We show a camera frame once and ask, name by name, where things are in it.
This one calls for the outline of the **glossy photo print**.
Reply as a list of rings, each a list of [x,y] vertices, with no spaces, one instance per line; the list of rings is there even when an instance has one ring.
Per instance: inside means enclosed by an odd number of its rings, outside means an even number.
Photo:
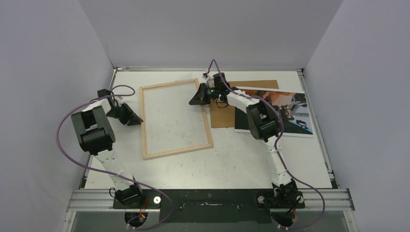
[[[284,135],[313,137],[313,129],[306,95],[303,91],[281,91],[271,88],[242,88],[247,95],[257,95],[271,102],[284,124]]]

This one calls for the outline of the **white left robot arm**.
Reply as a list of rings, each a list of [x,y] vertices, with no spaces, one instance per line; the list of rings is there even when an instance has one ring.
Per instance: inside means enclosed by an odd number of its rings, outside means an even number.
[[[119,156],[113,150],[116,141],[109,118],[119,120],[125,126],[140,125],[143,120],[113,92],[101,89],[87,108],[71,116],[74,131],[83,151],[96,157],[110,174],[114,183],[114,198],[121,205],[138,208],[145,203],[145,196],[135,178],[125,170]]]

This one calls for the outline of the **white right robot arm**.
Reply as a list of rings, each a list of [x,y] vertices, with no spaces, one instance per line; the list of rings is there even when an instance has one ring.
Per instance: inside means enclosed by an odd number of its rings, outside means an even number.
[[[278,140],[283,135],[284,126],[278,112],[261,97],[231,87],[223,73],[213,75],[212,80],[213,87],[207,82],[199,85],[189,105],[209,105],[212,101],[221,101],[245,113],[252,137],[261,142],[267,153],[274,203],[286,207],[292,201],[301,201],[301,193],[280,154]]]

